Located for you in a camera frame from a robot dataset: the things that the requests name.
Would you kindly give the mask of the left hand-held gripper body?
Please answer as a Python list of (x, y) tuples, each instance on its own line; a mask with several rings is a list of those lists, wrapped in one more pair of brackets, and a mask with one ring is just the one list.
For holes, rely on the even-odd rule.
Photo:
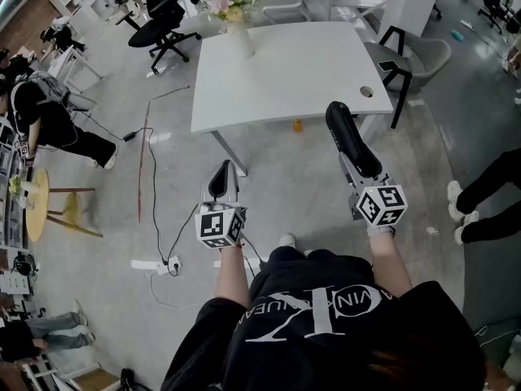
[(231, 195), (214, 197), (204, 192), (195, 214), (197, 240), (212, 249), (239, 246), (246, 213), (247, 208)]

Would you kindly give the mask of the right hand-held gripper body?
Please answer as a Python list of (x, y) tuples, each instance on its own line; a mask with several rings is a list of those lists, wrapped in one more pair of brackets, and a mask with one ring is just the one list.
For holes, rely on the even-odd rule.
[(387, 172), (365, 178), (354, 170), (346, 178), (352, 188), (348, 203), (353, 220), (364, 219), (369, 227), (394, 226), (400, 221), (408, 203), (402, 186)]

